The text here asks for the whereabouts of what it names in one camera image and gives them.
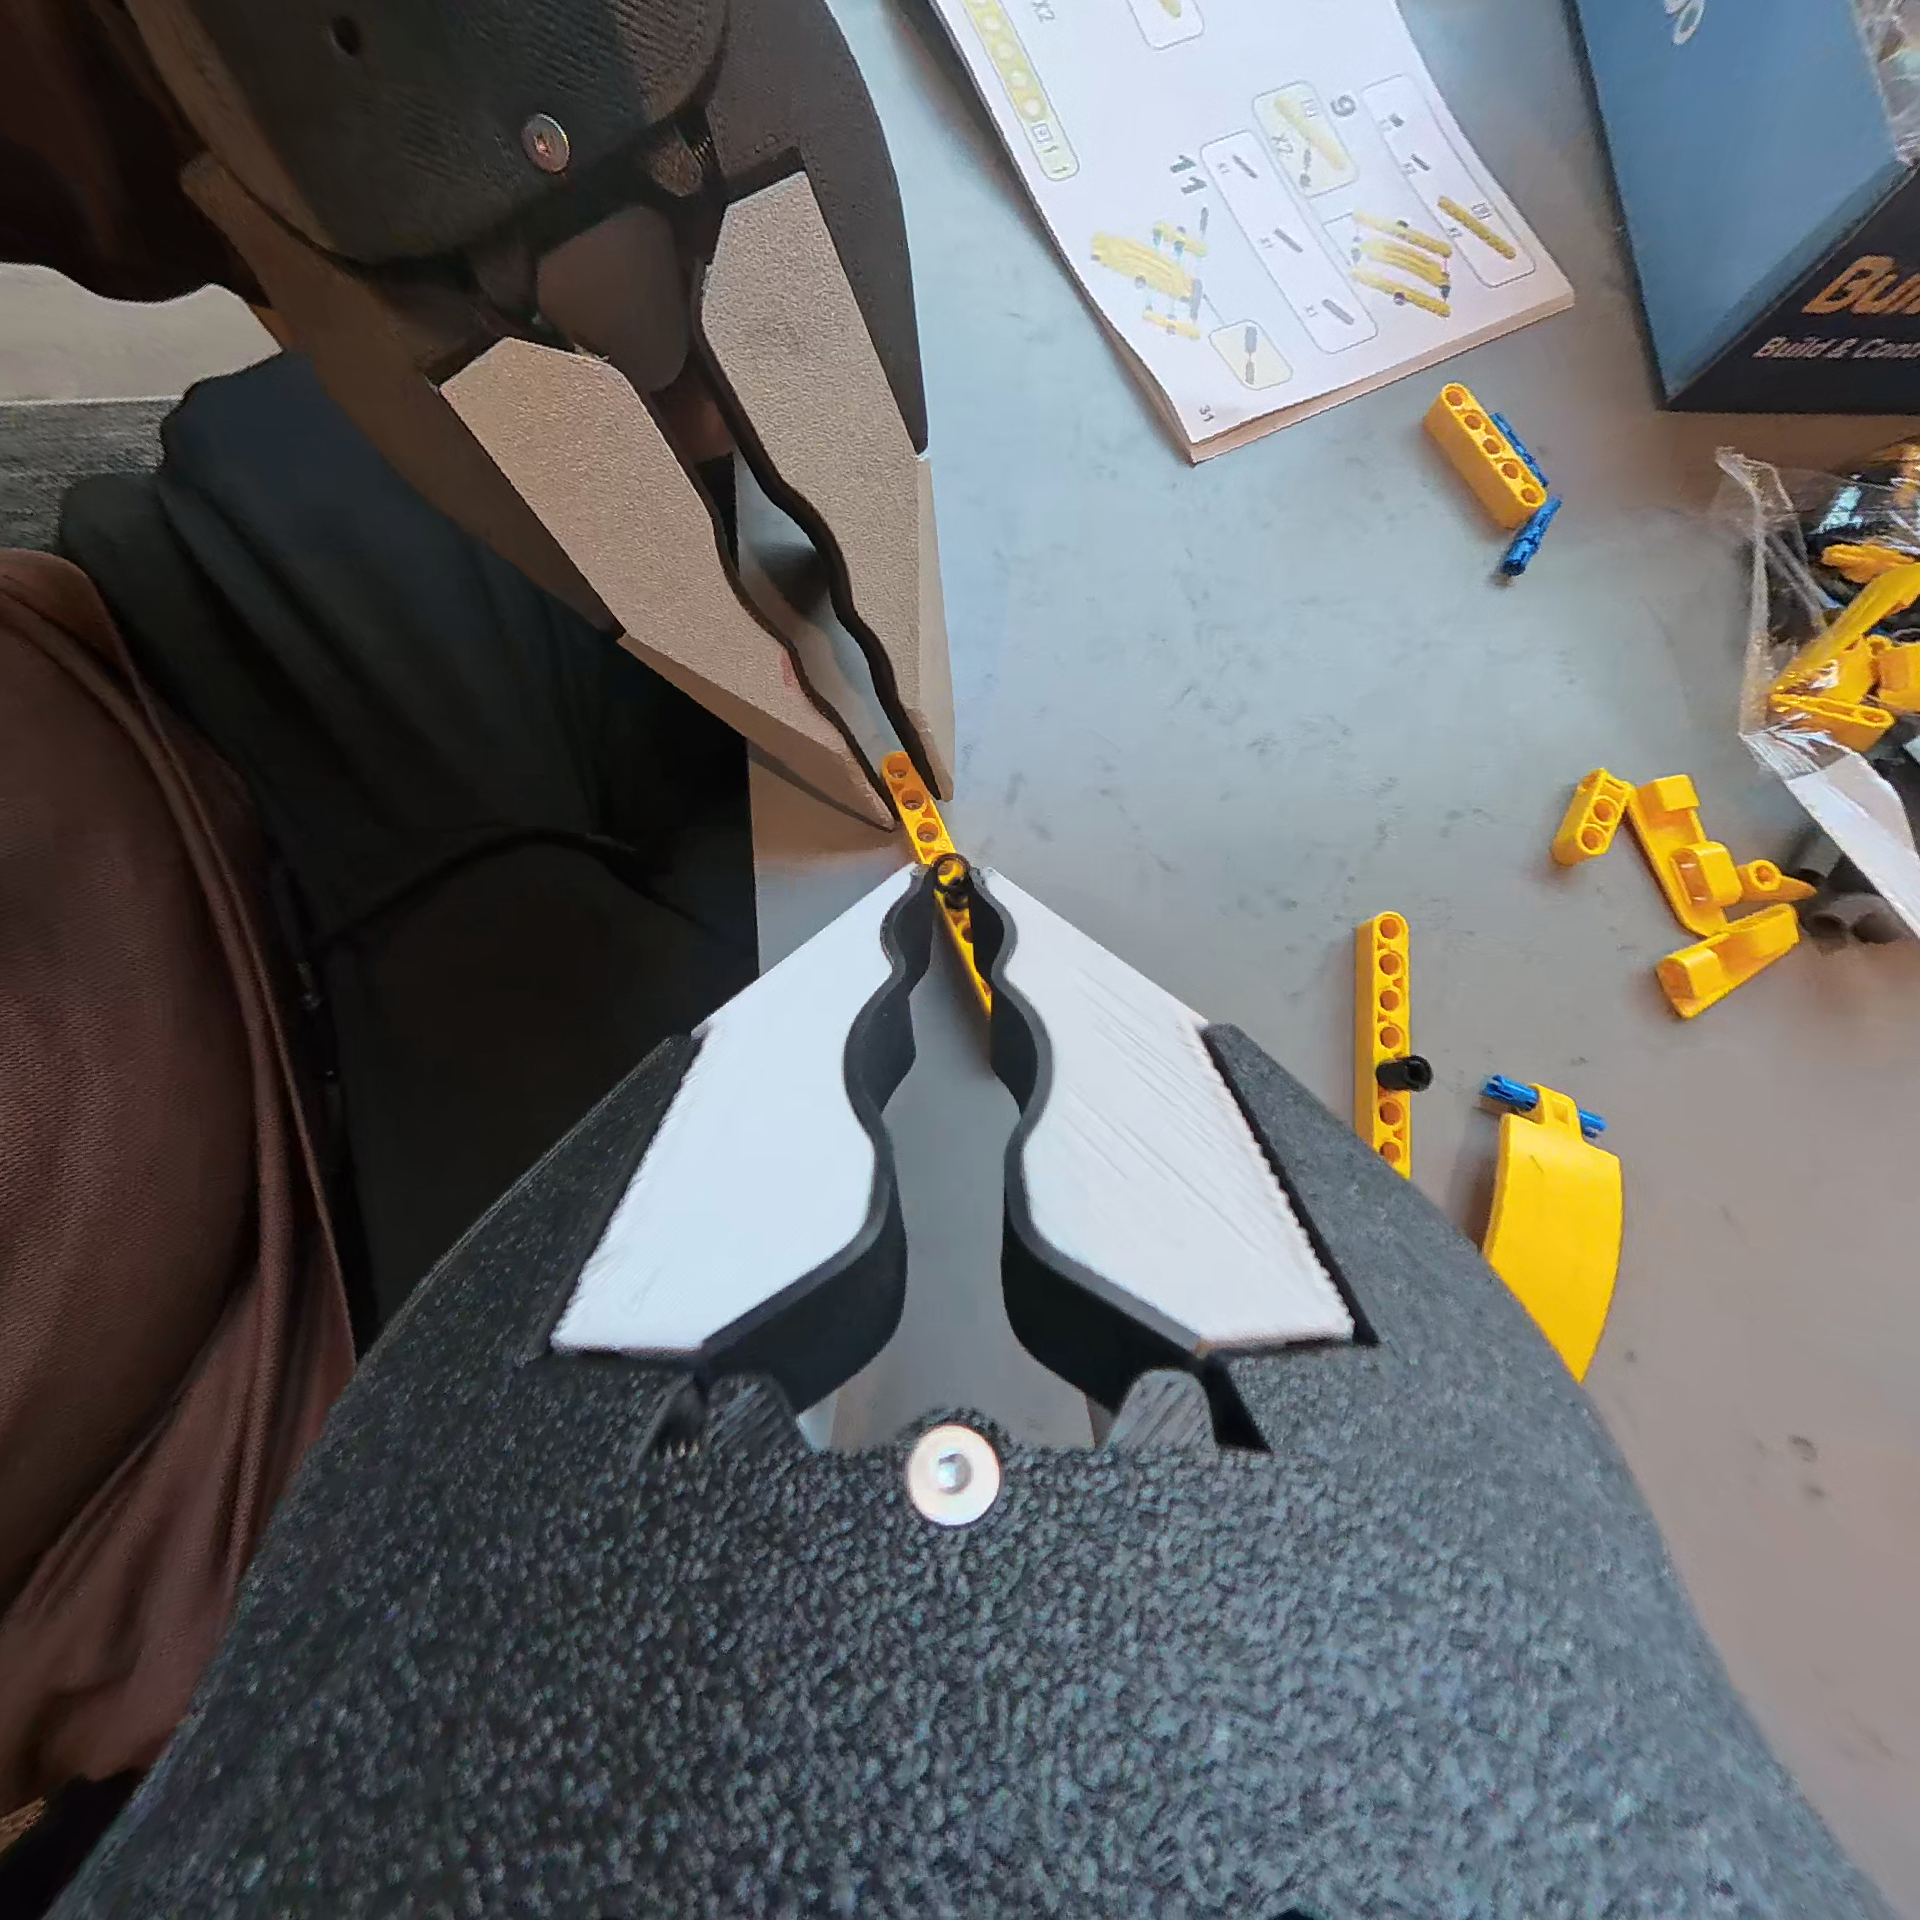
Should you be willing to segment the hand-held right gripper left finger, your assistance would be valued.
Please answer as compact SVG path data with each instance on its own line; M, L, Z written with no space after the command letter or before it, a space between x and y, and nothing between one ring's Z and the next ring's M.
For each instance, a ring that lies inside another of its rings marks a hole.
M703 1022L553 1352L765 1375L805 1414L883 1350L906 1307L884 1109L935 917L899 871Z

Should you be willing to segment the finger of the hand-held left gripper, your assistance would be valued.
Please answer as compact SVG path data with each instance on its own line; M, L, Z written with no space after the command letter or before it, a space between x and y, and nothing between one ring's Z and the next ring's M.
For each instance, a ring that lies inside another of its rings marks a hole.
M723 212L697 349L762 491L824 563L880 718L925 791L951 800L954 668L930 462L807 173Z
M587 351L503 341L440 396L637 661L819 800L893 828L883 781L745 594L709 494L621 372Z

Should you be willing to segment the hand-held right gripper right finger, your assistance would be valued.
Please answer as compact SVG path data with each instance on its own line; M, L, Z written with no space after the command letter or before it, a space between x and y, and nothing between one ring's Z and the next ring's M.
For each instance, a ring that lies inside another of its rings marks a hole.
M997 871L975 874L989 1061L1015 1101L999 1286L1027 1352L1120 1416L1175 1375L1265 1448L1235 1359L1345 1348L1356 1312L1210 1046L1210 1022Z

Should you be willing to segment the long yellow holed beam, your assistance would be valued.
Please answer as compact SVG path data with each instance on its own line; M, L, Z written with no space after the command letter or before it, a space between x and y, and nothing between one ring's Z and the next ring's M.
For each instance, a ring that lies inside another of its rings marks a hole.
M1379 1070L1411 1054L1408 924L1387 909L1354 933L1351 1115L1360 1143L1404 1178L1411 1178L1412 1092L1384 1086Z
M890 751L880 764L880 773L891 794L904 837L932 887L948 946L955 952L961 970L964 972L964 979L976 996L981 1012L989 1016L992 986L981 972L975 943L971 907L976 903L976 887L964 909L954 909L938 896L930 875L930 864L948 851L957 852L957 847L948 837L945 816L935 797L930 795L930 786L922 780L920 770L906 751Z

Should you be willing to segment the yellow curved panel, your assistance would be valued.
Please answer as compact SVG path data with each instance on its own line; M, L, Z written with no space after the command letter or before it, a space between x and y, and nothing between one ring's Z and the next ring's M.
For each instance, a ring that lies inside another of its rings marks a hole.
M1595 1357L1616 1296L1623 1171L1556 1099L1540 1117L1500 1110L1481 1255L1576 1381Z

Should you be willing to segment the person's left forearm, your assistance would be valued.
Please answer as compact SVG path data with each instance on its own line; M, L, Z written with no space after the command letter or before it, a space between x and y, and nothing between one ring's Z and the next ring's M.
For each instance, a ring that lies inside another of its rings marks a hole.
M116 2L2 4L2 259L156 303L248 291L181 190L199 135Z

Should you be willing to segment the grey desk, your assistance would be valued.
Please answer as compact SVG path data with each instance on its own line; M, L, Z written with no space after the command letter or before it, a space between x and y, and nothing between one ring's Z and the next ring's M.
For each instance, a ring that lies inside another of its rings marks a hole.
M1737 739L1714 453L1833 469L1888 418L1658 406L1568 4L1407 4L1576 306L1460 362L1568 507L1490 579L1437 375L1188 467L923 4L835 4L920 294L955 837L1351 1115L1354 927L1411 922L1412 1172L1481 1234L1489 1072L1612 1122L1588 1395L1775 1750L1915 1915L1915 943L1804 946L1701 1020L1641 856L1548 854L1572 780L1689 775L1740 856L1799 812Z

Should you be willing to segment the white instruction booklet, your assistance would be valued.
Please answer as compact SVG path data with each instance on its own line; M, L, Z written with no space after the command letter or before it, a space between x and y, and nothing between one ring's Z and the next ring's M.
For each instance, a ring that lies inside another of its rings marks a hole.
M1572 306L1392 2L938 2L1192 464Z

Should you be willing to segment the small yellow three-hole beam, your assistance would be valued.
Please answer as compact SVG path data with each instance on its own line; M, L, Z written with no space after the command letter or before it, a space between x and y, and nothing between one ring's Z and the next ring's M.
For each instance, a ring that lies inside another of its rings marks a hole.
M1603 856L1616 842L1634 786L1608 768L1586 773L1571 795L1568 808L1553 835L1553 862L1562 868Z

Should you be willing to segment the person's torso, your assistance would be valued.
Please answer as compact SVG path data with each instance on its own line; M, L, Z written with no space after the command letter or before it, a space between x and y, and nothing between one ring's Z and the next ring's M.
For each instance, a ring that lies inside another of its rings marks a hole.
M2 570L2 1804L156 1762L352 1372L240 781Z

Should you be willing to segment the yellow slanted brick piece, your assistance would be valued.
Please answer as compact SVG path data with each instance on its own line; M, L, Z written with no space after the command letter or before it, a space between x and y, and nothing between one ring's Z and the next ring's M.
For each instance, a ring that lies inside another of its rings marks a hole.
M1671 1010L1693 1020L1786 958L1799 940L1794 906L1771 903L1668 952L1655 976Z

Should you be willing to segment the yellow angled panel piece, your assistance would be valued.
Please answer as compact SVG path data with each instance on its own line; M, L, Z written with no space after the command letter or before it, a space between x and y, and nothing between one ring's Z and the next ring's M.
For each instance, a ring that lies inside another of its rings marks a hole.
M1796 906L1818 891L1771 860L1741 862L1709 839L1688 775L1634 786L1625 818L1679 924L1699 940L1724 933L1740 907Z

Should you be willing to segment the short thick yellow beam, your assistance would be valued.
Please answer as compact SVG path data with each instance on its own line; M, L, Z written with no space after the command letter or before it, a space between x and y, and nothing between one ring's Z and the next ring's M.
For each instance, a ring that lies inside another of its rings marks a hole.
M1548 502L1548 482L1523 443L1467 386L1440 388L1425 432L1497 527L1515 535Z

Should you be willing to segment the dark grey connector pieces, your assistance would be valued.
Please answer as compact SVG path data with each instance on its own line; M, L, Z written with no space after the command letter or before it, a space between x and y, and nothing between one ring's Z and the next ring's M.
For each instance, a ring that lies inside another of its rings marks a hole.
M1813 888L1796 903L1796 917L1804 935L1816 943L1885 946L1912 936L1912 927L1828 835L1820 830L1804 835L1791 856L1787 875Z

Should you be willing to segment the clear bag yellow connectors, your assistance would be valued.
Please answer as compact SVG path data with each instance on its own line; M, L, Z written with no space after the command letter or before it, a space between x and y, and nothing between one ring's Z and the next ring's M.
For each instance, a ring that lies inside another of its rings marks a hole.
M1919 443L1837 470L1722 448L1747 563L1737 732L1919 935Z

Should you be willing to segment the blue cardboard kit box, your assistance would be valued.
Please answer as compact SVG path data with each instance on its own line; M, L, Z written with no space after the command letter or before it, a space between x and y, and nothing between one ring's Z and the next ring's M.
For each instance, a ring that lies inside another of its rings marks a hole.
M1919 4L1572 15L1664 406L1915 416Z

